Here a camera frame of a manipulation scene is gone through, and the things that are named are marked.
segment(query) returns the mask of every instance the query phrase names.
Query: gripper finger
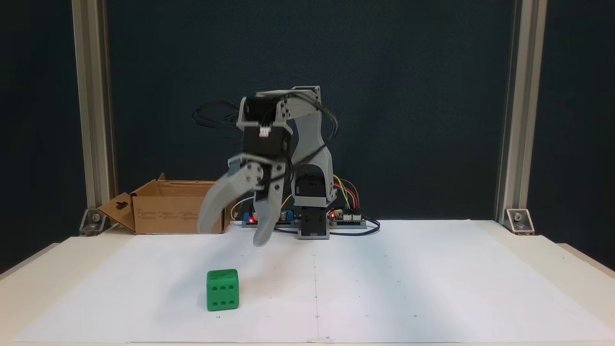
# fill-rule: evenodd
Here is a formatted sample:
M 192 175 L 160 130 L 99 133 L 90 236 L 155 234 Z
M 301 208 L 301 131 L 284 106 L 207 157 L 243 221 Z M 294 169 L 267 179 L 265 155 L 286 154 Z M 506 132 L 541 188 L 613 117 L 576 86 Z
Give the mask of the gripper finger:
M 282 166 L 282 173 L 284 173 L 285 165 L 280 164 L 280 166 Z M 284 180 L 274 181 L 269 185 L 267 197 L 254 202 L 254 210 L 258 214 L 258 226 L 252 243 L 256 247 L 267 244 L 271 238 L 271 233 L 280 219 L 283 190 Z
M 218 179 L 200 205 L 197 231 L 210 233 L 224 207 L 246 192 L 257 190 L 256 185 L 262 178 L 261 165 L 248 162 L 233 175 L 227 173 Z

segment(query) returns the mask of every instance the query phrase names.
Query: white table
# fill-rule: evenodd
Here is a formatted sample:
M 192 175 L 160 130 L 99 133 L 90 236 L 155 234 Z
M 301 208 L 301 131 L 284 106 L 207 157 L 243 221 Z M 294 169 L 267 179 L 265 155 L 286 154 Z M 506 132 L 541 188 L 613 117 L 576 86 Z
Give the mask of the white table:
M 573 248 L 565 244 L 559 246 L 543 236 L 515 236 L 492 221 L 475 221 L 475 223 L 604 324 L 615 329 L 615 273 Z M 96 237 L 70 238 L 0 280 L 0 345 L 23 346 L 23 343 L 12 342 L 13 338 L 54 302 L 88 277 L 94 268 L 131 237 L 133 235 L 127 231 L 110 230 Z M 531 292 L 519 292 L 519 294 L 531 294 Z M 556 344 L 611 345 L 613 343 L 476 345 Z

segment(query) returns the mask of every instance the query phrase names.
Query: green dice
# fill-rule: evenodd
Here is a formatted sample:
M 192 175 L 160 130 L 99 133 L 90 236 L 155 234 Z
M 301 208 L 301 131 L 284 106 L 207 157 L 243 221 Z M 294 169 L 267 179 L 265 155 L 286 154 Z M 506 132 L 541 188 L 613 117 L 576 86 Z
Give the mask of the green dice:
M 207 272 L 207 310 L 229 310 L 239 306 L 239 277 L 237 270 Z

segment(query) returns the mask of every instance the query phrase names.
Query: white connector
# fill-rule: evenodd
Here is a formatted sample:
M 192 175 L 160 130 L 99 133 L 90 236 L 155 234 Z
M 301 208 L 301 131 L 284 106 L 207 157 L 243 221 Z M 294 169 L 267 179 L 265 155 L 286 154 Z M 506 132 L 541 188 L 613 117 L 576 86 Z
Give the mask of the white connector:
M 260 127 L 258 131 L 259 137 L 269 137 L 269 133 L 271 132 L 271 127 Z

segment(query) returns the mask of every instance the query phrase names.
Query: yellow wire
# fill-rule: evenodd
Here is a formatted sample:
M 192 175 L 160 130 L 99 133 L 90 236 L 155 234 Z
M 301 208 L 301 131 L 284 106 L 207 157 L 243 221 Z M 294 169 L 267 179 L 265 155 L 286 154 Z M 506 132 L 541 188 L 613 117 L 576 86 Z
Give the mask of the yellow wire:
M 342 181 L 337 175 L 333 174 L 333 177 L 338 180 L 338 183 L 342 188 L 342 195 L 344 195 L 344 199 L 346 200 L 346 205 L 348 206 L 348 208 L 350 208 L 350 203 L 348 203 L 348 196 L 346 196 L 346 187 L 344 187 L 344 184 L 342 184 Z
M 282 207 L 284 207 L 284 204 L 286 204 L 286 202 L 288 202 L 288 200 L 293 196 L 293 194 L 291 193 L 288 197 L 286 197 L 286 199 L 284 200 L 284 203 L 282 203 Z

